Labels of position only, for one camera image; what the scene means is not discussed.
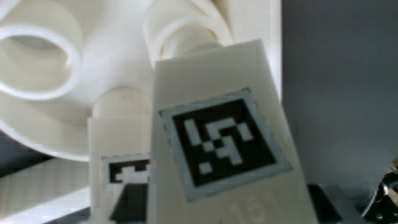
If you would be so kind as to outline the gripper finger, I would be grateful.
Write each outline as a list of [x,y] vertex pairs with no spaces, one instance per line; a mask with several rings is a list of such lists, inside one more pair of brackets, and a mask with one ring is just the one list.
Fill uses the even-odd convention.
[[378,183],[362,218],[373,224],[398,224],[398,157]]

